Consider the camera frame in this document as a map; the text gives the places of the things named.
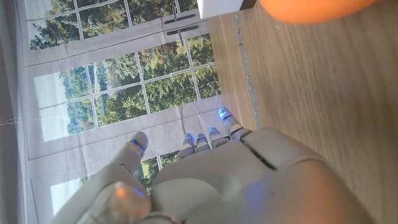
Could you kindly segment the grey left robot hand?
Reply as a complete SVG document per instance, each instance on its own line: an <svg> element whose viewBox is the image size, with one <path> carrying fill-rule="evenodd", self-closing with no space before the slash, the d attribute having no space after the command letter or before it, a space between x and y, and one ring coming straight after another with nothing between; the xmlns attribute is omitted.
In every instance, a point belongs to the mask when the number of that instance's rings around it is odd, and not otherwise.
<svg viewBox="0 0 398 224"><path fill-rule="evenodd" d="M136 133L88 179L54 223L372 223L327 161L271 128L244 128L219 111L216 128L186 134L147 190L134 176L148 139Z"/></svg>

